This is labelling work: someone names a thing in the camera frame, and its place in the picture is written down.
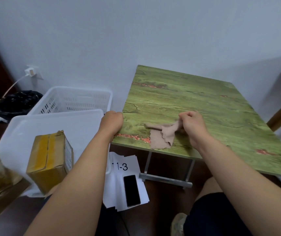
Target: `green wood-grain tabletop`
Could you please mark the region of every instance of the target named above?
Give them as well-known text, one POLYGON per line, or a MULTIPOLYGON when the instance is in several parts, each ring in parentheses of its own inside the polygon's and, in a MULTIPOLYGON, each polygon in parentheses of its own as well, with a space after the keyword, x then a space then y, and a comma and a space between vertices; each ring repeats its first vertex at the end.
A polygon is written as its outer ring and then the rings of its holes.
POLYGON ((170 149, 150 149, 150 130, 144 127, 172 123, 188 110, 199 111, 211 135, 254 169, 281 176, 281 141, 240 92, 232 83, 195 75, 139 65, 123 108, 123 127, 112 143, 201 158, 178 132, 170 149))

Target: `forearm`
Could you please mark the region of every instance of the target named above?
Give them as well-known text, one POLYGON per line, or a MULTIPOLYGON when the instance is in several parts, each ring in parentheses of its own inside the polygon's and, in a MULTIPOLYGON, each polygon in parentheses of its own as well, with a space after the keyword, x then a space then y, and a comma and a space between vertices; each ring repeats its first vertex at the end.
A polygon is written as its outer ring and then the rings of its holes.
POLYGON ((281 189, 210 135, 201 139, 198 151, 249 230, 280 235, 281 189))
POLYGON ((26 235, 94 235, 111 139, 99 132, 36 216, 26 235))

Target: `white paper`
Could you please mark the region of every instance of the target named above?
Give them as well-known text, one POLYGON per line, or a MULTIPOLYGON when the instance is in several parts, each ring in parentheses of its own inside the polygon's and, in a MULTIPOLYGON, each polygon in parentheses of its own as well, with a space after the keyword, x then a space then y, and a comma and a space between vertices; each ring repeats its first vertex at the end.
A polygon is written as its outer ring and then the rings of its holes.
POLYGON ((117 211, 127 210, 132 207, 127 207, 124 176, 135 175, 140 197, 140 204, 149 202, 149 197, 142 179, 139 178, 140 169, 137 157, 134 156, 120 156, 114 152, 110 152, 111 159, 111 173, 106 175, 105 187, 103 191, 103 203, 109 208, 115 206, 117 211))

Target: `wall outlet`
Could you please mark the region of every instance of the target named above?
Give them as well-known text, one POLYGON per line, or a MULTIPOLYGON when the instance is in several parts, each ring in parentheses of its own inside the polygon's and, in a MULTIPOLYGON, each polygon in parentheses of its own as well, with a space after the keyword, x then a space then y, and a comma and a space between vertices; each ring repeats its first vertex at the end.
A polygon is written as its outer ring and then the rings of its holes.
POLYGON ((44 79, 43 76, 42 76, 42 74, 41 74, 41 71, 40 71, 39 67, 34 66, 34 65, 30 65, 30 64, 28 64, 27 66, 28 66, 28 67, 34 68, 35 71, 36 71, 36 73, 37 73, 37 74, 36 74, 34 77, 32 77, 32 78, 35 78, 35 79, 44 79))

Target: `red paint spot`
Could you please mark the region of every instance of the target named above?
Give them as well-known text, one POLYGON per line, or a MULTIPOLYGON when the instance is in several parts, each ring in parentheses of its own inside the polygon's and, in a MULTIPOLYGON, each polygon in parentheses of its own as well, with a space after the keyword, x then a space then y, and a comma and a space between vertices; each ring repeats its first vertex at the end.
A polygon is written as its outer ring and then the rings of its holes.
POLYGON ((138 137, 137 135, 128 135, 128 134, 121 134, 121 133, 118 133, 115 135, 116 137, 124 137, 124 138, 131 138, 131 139, 134 139, 134 140, 142 140, 144 141, 145 143, 150 143, 150 139, 149 138, 142 138, 142 137, 138 137))
POLYGON ((132 82, 132 84, 142 85, 142 86, 150 87, 150 88, 158 88, 158 87, 156 87, 156 86, 154 86, 154 85, 141 84, 141 83, 136 83, 136 82, 132 82))
POLYGON ((276 156, 276 154, 270 153, 268 152, 266 149, 257 149, 256 150, 257 153, 263 154, 263 155, 272 155, 272 156, 276 156))

